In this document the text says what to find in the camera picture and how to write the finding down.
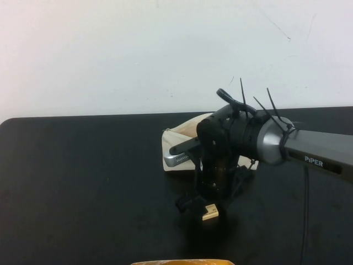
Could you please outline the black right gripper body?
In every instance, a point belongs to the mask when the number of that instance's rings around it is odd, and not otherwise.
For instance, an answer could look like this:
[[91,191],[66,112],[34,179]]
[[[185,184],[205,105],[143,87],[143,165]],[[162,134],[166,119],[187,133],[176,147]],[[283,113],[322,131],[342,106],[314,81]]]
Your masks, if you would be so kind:
[[227,199],[234,181],[234,163],[229,157],[200,159],[197,192],[204,199]]

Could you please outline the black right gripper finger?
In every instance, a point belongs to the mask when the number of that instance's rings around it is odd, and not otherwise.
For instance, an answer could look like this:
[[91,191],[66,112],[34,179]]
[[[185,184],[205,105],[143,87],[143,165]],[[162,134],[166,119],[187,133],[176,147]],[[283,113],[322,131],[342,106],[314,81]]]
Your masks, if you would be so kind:
[[231,186],[231,193],[220,203],[220,207],[223,210],[229,208],[233,201],[238,198],[247,189],[249,183],[254,179],[254,171],[246,168],[246,166],[240,166],[237,168],[233,178],[233,184]]
[[205,201],[199,194],[185,193],[176,200],[175,206],[181,213],[187,210],[193,214],[205,214]]

